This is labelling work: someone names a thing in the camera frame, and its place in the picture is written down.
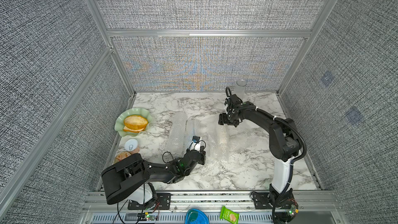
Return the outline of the bubble blue item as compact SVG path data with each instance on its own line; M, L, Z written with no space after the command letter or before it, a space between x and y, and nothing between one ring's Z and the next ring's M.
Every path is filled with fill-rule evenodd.
M192 137L196 136L195 134L195 124L196 121L191 119L186 123L186 131L184 135L184 151L189 150L189 145L191 144Z

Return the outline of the clear glass vase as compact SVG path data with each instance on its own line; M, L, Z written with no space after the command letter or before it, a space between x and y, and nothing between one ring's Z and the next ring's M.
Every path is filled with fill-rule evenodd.
M247 81L244 79L239 79L236 81L234 86L234 93L243 100L245 98L245 91L246 91Z

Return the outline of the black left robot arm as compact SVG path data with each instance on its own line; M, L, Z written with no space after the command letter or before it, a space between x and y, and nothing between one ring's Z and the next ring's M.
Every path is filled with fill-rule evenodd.
M205 161L204 146L199 150L187 150L182 158L166 164L151 163L135 153L102 171L106 202L109 205L119 203L146 182L176 184L190 175L197 164L204 165Z

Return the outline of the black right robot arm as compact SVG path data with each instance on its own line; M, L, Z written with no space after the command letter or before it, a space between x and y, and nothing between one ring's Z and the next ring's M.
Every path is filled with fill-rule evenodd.
M294 121L273 116L249 101L243 102L229 87L226 87L224 108L225 112L219 115L220 125L238 127L241 122L248 120L268 133L269 150L275 158L274 176L268 196L253 198L253 201L269 205L274 222L289 222L299 210L293 189L290 188L294 164L307 154L305 141Z

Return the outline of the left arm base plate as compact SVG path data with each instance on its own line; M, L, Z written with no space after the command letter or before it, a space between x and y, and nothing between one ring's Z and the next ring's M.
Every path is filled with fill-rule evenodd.
M154 211L155 207L157 210L169 210L171 205L171 194L170 193L159 193L157 194L157 199L153 201L149 201L146 203L145 207L135 201L129 201L128 203L128 210L145 210Z

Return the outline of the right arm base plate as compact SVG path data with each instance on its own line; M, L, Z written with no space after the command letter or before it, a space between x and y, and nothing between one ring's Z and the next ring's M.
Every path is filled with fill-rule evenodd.
M257 192L253 191L250 193L250 198L253 200L255 209L272 209L275 201L279 197L277 192ZM293 206L298 208L293 192L288 190L280 197L277 203L276 209L292 209Z

